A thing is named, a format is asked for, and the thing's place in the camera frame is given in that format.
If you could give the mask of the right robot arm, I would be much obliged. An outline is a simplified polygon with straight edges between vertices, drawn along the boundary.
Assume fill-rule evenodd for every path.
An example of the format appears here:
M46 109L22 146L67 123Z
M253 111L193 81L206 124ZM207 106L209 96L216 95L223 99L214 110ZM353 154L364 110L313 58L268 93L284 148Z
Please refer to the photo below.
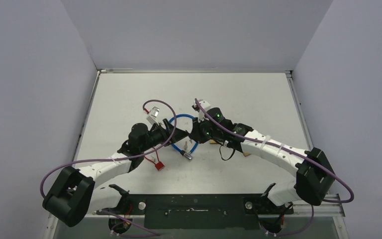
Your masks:
M294 148L269 138L242 124L226 119L220 108L209 109L213 118L200 120L194 117L190 137L197 143L214 140L222 146L242 153L258 156L287 171L293 180L275 183L261 200L262 209L275 213L285 203L303 200L319 206L335 179L325 172L333 171L325 153L319 148L304 150Z

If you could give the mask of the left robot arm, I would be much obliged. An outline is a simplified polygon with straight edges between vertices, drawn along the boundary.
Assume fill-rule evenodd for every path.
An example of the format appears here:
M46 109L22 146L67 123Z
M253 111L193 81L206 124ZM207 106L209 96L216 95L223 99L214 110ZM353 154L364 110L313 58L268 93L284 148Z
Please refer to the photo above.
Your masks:
M77 225L86 214L111 209L120 215L127 211L127 191L104 184L136 169L144 153L157 145L167 146L188 137L186 130L175 128L167 119L164 125L144 123L132 126L128 139L109 159L80 168L64 166L42 202L42 207L65 225Z

